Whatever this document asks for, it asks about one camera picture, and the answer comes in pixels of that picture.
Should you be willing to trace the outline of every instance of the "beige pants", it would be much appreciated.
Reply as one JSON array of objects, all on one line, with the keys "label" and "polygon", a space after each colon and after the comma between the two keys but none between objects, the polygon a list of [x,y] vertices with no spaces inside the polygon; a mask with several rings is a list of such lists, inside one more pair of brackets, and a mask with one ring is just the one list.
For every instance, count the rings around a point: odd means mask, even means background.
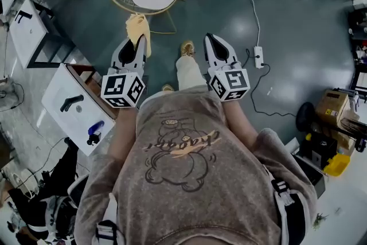
[{"label": "beige pants", "polygon": [[[206,85],[205,79],[202,77],[199,66],[195,59],[190,56],[182,56],[176,62],[178,89],[185,90],[195,86]],[[148,97],[140,107],[147,101],[169,94],[171,91],[160,91]]]}]

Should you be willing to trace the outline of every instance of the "power strip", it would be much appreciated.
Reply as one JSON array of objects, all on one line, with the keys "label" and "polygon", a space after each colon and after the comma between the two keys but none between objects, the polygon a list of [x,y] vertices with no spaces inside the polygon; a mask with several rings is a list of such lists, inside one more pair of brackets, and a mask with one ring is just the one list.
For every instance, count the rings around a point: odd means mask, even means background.
[{"label": "power strip", "polygon": [[263,68],[264,56],[263,56],[263,48],[261,46],[255,46],[253,48],[253,56],[255,57],[255,67]]}]

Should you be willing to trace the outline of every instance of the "yellow cloth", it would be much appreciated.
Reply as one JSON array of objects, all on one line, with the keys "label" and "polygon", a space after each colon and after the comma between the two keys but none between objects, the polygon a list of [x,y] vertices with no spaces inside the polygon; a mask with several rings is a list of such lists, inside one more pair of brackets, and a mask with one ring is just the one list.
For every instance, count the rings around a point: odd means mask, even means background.
[{"label": "yellow cloth", "polygon": [[126,31],[129,39],[136,46],[141,35],[147,40],[147,57],[151,55],[150,29],[147,19],[143,14],[132,14],[126,21]]}]

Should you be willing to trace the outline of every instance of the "brown sweatshirt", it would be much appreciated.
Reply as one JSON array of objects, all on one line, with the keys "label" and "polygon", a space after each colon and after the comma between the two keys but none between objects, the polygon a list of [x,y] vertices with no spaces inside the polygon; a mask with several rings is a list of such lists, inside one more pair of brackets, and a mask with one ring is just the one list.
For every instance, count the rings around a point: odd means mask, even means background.
[{"label": "brown sweatshirt", "polygon": [[274,131],[260,132],[254,148],[251,153],[229,130],[220,101],[206,87],[147,102],[125,163],[94,158],[77,213],[77,244],[91,244],[110,192],[128,245],[279,244],[262,164],[303,193],[311,220],[315,190]]}]

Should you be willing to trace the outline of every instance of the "yellow container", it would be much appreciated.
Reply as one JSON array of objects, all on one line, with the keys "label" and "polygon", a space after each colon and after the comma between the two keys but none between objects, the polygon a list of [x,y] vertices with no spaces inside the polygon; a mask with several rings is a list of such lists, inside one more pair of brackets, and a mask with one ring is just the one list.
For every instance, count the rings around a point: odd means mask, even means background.
[{"label": "yellow container", "polygon": [[344,170],[348,166],[350,162],[350,156],[337,153],[337,155],[327,161],[329,164],[325,166],[323,171],[326,174],[338,177],[344,172]]}]

